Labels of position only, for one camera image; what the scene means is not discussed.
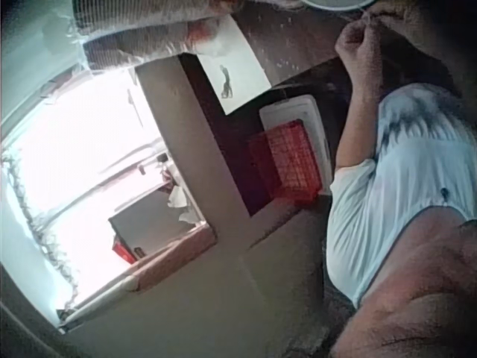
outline red crate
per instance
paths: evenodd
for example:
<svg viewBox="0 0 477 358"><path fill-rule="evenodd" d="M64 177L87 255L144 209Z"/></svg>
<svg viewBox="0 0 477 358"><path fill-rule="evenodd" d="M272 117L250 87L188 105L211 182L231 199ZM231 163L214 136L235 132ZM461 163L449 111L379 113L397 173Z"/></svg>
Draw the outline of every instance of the red crate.
<svg viewBox="0 0 477 358"><path fill-rule="evenodd" d="M303 204L316 199L323 184L302 120L254 136L249 148L272 198Z"/></svg>

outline window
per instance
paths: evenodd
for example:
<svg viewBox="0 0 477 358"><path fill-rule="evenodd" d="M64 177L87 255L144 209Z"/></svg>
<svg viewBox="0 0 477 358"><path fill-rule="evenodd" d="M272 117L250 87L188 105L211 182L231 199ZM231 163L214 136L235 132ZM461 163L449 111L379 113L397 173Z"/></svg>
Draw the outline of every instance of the window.
<svg viewBox="0 0 477 358"><path fill-rule="evenodd" d="M67 308L129 267L112 250L108 220L165 184L165 164L156 159L165 152L129 72L98 76L41 104L7 137L3 160L22 212L75 287Z"/></svg>

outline beige wall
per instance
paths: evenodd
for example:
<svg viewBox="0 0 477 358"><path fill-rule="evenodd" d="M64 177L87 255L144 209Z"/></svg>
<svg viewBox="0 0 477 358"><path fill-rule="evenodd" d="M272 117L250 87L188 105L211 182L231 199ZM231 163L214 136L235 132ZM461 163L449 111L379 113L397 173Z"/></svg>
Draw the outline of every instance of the beige wall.
<svg viewBox="0 0 477 358"><path fill-rule="evenodd" d="M324 218L280 202L249 217L176 58L137 70L159 129L218 244L153 289L68 333L92 357L277 357L319 319Z"/></svg>

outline white t-shirt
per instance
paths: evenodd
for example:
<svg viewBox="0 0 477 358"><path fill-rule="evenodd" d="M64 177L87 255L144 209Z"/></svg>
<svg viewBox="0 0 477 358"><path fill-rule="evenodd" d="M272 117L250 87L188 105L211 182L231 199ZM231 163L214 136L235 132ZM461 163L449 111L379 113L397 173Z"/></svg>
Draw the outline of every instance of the white t-shirt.
<svg viewBox="0 0 477 358"><path fill-rule="evenodd" d="M430 207L477 219L477 142L458 99L414 84L379 106L376 158L336 172L326 261L358 307L403 229Z"/></svg>

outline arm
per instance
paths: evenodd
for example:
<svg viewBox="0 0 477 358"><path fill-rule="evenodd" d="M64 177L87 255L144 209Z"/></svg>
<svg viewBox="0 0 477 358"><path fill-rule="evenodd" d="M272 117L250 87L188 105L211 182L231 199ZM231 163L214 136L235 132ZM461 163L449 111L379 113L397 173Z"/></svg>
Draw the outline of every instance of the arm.
<svg viewBox="0 0 477 358"><path fill-rule="evenodd" d="M443 15L442 12L452 9L452 6L444 8L433 2L419 0L383 0L372 6L370 13L383 25L404 36L417 49L447 67L462 94L474 126L477 126L477 57L472 55L474 48L467 47L466 50L460 43L465 40L463 34L469 32L469 28L460 22L444 23L443 20L451 15Z"/></svg>
<svg viewBox="0 0 477 358"><path fill-rule="evenodd" d="M338 146L336 171L372 159L376 149L379 98L353 92L350 111Z"/></svg>
<svg viewBox="0 0 477 358"><path fill-rule="evenodd" d="M376 150L382 59L376 24L362 19L349 24L336 43L353 83L353 95L338 146L336 171L372 159Z"/></svg>
<svg viewBox="0 0 477 358"><path fill-rule="evenodd" d="M462 94L462 98L472 121L471 125L477 129L477 61L463 53L454 52L442 63L447 66L452 79Z"/></svg>

